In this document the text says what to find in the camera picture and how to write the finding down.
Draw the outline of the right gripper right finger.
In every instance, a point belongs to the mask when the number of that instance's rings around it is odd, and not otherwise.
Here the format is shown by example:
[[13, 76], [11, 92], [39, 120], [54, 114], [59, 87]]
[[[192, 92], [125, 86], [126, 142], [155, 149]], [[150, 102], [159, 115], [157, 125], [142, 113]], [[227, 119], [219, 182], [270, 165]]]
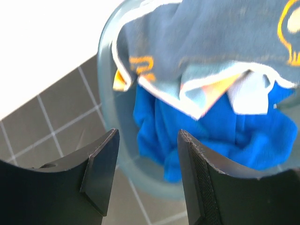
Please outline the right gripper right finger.
[[297, 225], [298, 168], [257, 171], [178, 133], [182, 183], [191, 225]]

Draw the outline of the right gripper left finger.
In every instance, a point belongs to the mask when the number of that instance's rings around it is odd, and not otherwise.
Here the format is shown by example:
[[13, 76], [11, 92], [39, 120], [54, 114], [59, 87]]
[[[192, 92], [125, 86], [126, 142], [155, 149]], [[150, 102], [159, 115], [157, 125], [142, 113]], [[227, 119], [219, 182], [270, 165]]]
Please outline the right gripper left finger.
[[3, 225], [99, 225], [107, 215], [120, 136], [99, 139], [40, 168], [0, 163]]

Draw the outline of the blue patterned towel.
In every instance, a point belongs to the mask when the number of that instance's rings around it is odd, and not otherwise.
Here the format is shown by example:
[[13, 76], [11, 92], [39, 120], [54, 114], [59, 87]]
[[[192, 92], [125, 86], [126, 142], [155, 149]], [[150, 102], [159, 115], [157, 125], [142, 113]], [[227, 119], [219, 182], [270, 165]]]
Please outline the blue patterned towel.
[[300, 82], [297, 0], [151, 0], [127, 11], [112, 57], [130, 87], [141, 75], [174, 81], [190, 65], [216, 77], [256, 71]]

